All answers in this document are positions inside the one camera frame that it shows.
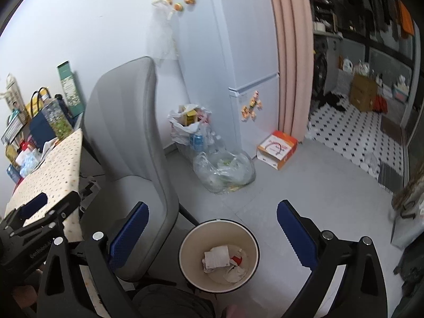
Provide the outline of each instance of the gray chair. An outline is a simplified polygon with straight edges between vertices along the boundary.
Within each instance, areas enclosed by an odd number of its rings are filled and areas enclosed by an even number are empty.
[[[171,184],[155,116],[156,72],[151,58],[125,63],[96,83],[83,120],[87,142],[105,170],[102,188],[81,218],[84,239],[107,232],[142,201],[149,222],[123,267],[115,274],[138,281],[146,273],[180,212],[197,221],[179,204]]]

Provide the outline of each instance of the pink curtain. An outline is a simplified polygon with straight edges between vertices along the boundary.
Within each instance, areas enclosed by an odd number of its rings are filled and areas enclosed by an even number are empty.
[[[302,141],[308,123],[313,77],[309,0],[272,0],[277,30],[280,111],[278,129]]]

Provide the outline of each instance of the gray tile floor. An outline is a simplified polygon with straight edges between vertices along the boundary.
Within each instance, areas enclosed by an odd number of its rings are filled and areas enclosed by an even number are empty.
[[[207,191],[177,152],[168,156],[168,163],[180,202],[199,221],[232,219],[247,226],[258,239],[261,258],[256,274],[239,290],[218,295],[218,310],[235,303],[245,308],[248,318],[281,317],[302,288],[310,271],[300,265],[276,220],[277,204],[288,199],[300,215],[311,218],[321,230],[332,230],[346,240],[359,240],[364,235],[373,239],[385,276],[391,316],[402,285],[400,277],[392,273],[402,252],[390,245],[387,214],[391,195],[348,159],[317,141],[305,140],[280,171],[255,160],[256,180],[223,195]],[[179,216],[149,270],[152,275],[184,285],[177,256],[191,228]],[[342,275],[339,267],[317,317],[327,313]]]

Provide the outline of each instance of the black and white tile floor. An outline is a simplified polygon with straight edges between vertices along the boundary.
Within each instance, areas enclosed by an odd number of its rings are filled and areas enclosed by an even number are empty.
[[[387,163],[403,176],[402,146],[380,131],[381,115],[360,112],[347,98],[342,98],[339,105],[346,111],[337,111],[326,104],[313,112],[306,137],[325,144],[376,179],[380,162]],[[376,171],[364,162],[368,153],[378,159]]]

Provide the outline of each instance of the silver screw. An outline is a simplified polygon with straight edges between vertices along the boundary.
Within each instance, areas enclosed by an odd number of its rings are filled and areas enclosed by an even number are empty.
[[[322,236],[326,240],[331,240],[331,239],[333,239],[334,234],[332,232],[330,232],[330,231],[323,231],[322,232]]]
[[[95,232],[95,233],[93,234],[93,239],[94,239],[94,240],[100,240],[100,239],[102,239],[102,238],[103,238],[103,236],[104,236],[103,232]]]
[[[372,244],[372,239],[370,237],[363,237],[362,241],[364,242],[365,245],[371,245]]]
[[[54,239],[54,245],[60,245],[62,243],[63,243],[62,237],[57,237],[56,239]]]

